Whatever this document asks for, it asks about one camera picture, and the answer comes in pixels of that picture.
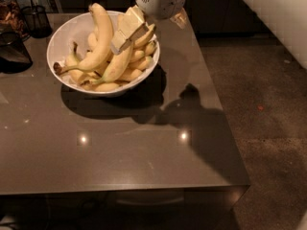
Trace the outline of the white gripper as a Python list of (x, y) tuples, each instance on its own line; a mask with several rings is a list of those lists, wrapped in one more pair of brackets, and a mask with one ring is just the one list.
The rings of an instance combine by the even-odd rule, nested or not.
[(117, 28), (110, 43), (114, 55), (121, 54), (133, 41), (147, 32), (144, 13), (154, 19), (169, 19), (181, 29), (187, 25), (188, 16), (184, 7), (186, 0), (135, 0), (137, 6), (120, 13)]

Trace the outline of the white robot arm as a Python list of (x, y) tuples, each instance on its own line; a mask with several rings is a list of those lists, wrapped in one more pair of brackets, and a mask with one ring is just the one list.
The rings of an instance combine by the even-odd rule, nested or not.
[[(124, 24), (115, 31), (111, 51), (118, 55), (145, 33), (145, 20), (172, 19), (179, 23), (186, 0), (134, 0)], [(307, 67), (307, 0), (243, 0), (298, 63)]]

